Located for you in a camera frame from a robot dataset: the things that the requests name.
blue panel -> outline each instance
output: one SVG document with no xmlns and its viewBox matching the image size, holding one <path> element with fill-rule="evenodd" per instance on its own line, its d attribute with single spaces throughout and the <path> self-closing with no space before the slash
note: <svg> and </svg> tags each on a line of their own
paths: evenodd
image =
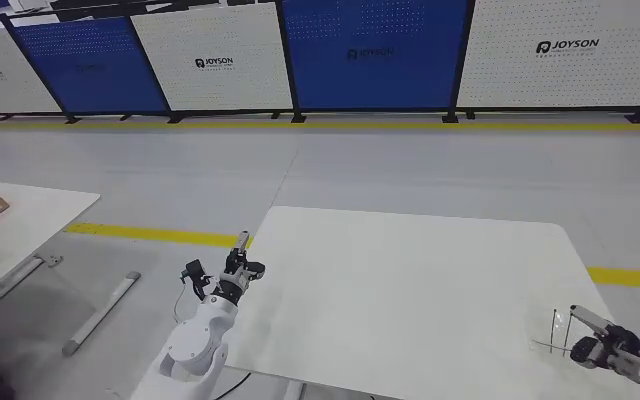
<svg viewBox="0 0 640 400">
<path fill-rule="evenodd" d="M 300 107 L 447 107 L 466 5 L 285 0 Z"/>
<path fill-rule="evenodd" d="M 16 32 L 68 111 L 164 111 L 125 18 L 24 26 Z"/>
</svg>

white table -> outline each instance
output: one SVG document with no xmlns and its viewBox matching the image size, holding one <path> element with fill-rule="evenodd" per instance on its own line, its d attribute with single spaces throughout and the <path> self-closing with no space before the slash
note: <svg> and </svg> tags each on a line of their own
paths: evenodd
<svg viewBox="0 0 640 400">
<path fill-rule="evenodd" d="M 62 257 L 36 254 L 38 249 L 95 203 L 100 195 L 0 183 L 0 197 L 10 207 L 0 213 L 0 298 L 42 264 L 53 267 Z M 63 352 L 69 356 L 89 336 L 138 279 L 130 273 L 109 302 L 89 318 Z"/>
<path fill-rule="evenodd" d="M 554 308 L 612 320 L 557 225 L 274 207 L 249 259 L 228 366 L 407 400 L 640 398 L 530 341 Z"/>
</svg>

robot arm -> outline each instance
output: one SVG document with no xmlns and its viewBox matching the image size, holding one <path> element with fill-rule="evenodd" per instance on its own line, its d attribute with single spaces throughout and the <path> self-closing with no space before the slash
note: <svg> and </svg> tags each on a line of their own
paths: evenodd
<svg viewBox="0 0 640 400">
<path fill-rule="evenodd" d="M 247 261 L 245 250 L 249 233 L 242 232 L 227 256 L 224 272 L 213 293 L 204 287 L 211 276 L 205 275 L 199 260 L 187 264 L 182 282 L 191 279 L 193 291 L 202 301 L 196 315 L 179 324 L 151 363 L 132 400 L 209 400 L 228 354 L 222 341 L 238 313 L 238 301 L 249 282 L 264 275 L 264 265 Z M 195 377 L 195 381 L 175 377 L 176 364 Z"/>
<path fill-rule="evenodd" d="M 573 346 L 573 361 L 589 369 L 611 369 L 640 383 L 640 340 L 633 332 L 581 306 L 571 306 L 571 315 L 594 332 L 594 337 L 583 337 Z"/>
</svg>

cable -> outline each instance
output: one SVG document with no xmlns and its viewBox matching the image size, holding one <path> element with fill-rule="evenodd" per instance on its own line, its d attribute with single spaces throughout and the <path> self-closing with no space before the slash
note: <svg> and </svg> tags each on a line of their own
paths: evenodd
<svg viewBox="0 0 640 400">
<path fill-rule="evenodd" d="M 178 312 L 176 311 L 176 307 L 178 307 L 178 302 L 180 301 L 180 298 L 182 297 L 182 294 L 184 293 L 184 288 L 185 288 L 185 284 L 182 284 L 182 291 L 180 292 L 180 296 L 178 296 L 178 298 L 176 299 L 176 303 L 173 305 L 173 320 L 176 321 L 176 324 L 180 323 L 180 320 L 178 318 Z"/>
<path fill-rule="evenodd" d="M 228 395 L 229 393 L 233 392 L 234 390 L 236 390 L 237 388 L 240 387 L 240 385 L 242 385 L 247 379 L 249 379 L 249 377 L 251 376 L 251 372 L 249 372 L 247 374 L 247 376 L 245 376 L 244 378 L 242 378 L 242 380 L 240 382 L 238 382 L 234 387 L 232 387 L 231 389 L 227 390 L 226 392 L 222 393 L 220 396 L 216 397 L 213 400 L 222 400 L 226 395 Z"/>
<path fill-rule="evenodd" d="M 551 344 L 547 344 L 547 343 L 542 343 L 542 342 L 538 342 L 537 340 L 531 340 L 533 343 L 538 343 L 541 344 L 543 346 L 549 346 L 549 347 L 553 347 L 554 349 L 558 349 L 558 350 L 564 350 L 564 351 L 571 351 L 571 349 L 567 349 L 566 347 L 558 347 L 558 346 L 554 346 Z"/>
</svg>

black frame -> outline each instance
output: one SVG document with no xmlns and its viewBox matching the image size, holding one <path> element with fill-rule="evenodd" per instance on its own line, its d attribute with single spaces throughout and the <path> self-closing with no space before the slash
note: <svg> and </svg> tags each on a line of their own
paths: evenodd
<svg viewBox="0 0 640 400">
<path fill-rule="evenodd" d="M 51 10 L 41 11 L 35 13 L 25 13 L 20 15 L 7 16 L 6 14 L 0 14 L 0 22 L 5 26 L 7 32 L 20 49 L 23 56 L 26 58 L 29 65 L 33 68 L 38 78 L 42 81 L 47 91 L 51 94 L 61 112 L 25 112 L 25 113 L 2 113 L 3 118 L 0 121 L 9 119 L 14 115 L 25 116 L 64 116 L 67 118 L 67 124 L 73 124 L 79 121 L 77 116 L 89 116 L 89 115 L 122 115 L 121 121 L 128 119 L 132 115 L 145 115 L 145 116 L 166 116 L 169 117 L 168 123 L 178 123 L 182 119 L 194 116 L 223 116 L 223 115 L 240 115 L 240 114 L 271 114 L 272 119 L 277 119 L 282 113 L 293 113 L 292 123 L 303 123 L 306 117 L 302 114 L 305 113 L 446 113 L 442 117 L 444 123 L 457 123 L 457 112 L 464 112 L 468 119 L 475 119 L 476 112 L 562 112 L 562 111 L 609 111 L 609 112 L 630 112 L 633 115 L 627 115 L 626 118 L 632 123 L 640 123 L 640 106 L 586 106 L 586 107 L 458 107 L 458 96 L 460 93 L 460 85 L 462 83 L 462 75 L 464 71 L 464 64 L 466 61 L 467 47 L 469 44 L 469 38 L 471 35 L 471 26 L 473 23 L 473 15 L 475 11 L 476 0 L 467 0 L 467 9 L 465 12 L 465 18 L 463 21 L 462 38 L 458 49 L 458 58 L 456 61 L 456 69 L 454 74 L 454 86 L 452 88 L 450 104 L 447 107 L 415 107 L 415 108 L 300 108 L 298 102 L 298 92 L 295 82 L 295 74 L 293 71 L 293 62 L 291 58 L 291 49 L 289 46 L 289 37 L 286 30 L 283 0 L 257 0 L 256 3 L 274 2 L 276 6 L 276 13 L 278 18 L 278 25 L 280 29 L 280 38 L 282 41 L 282 49 L 284 53 L 285 65 L 287 68 L 287 78 L 289 82 L 289 90 L 291 93 L 292 108 L 289 109 L 237 109 L 237 110 L 172 110 L 169 102 L 166 98 L 162 86 L 158 80 L 158 77 L 153 70 L 153 66 L 149 60 L 149 57 L 142 45 L 138 32 L 131 20 L 133 6 L 154 5 L 154 4 L 169 4 L 168 12 L 172 11 L 173 5 L 179 5 L 179 0 L 151 0 L 151 1 L 137 1 L 123 3 L 123 0 L 113 0 L 114 4 L 81 7 L 64 10 Z M 148 111 L 109 111 L 109 112 L 74 112 L 71 113 L 64 107 L 64 104 L 56 96 L 50 83 L 45 79 L 44 74 L 36 67 L 29 53 L 22 45 L 20 39 L 15 33 L 14 26 L 11 22 L 12 19 L 42 16 L 42 15 L 57 15 L 64 13 L 78 13 L 78 11 L 92 11 L 102 9 L 114 9 L 119 10 L 122 17 L 125 17 L 128 21 L 128 25 L 133 32 L 134 40 L 140 52 L 143 54 L 145 63 L 149 69 L 149 73 L 154 80 L 154 84 L 159 90 L 162 100 L 165 106 L 164 112 L 148 112 Z M 150 11 L 149 13 L 162 12 L 162 9 Z"/>
</svg>

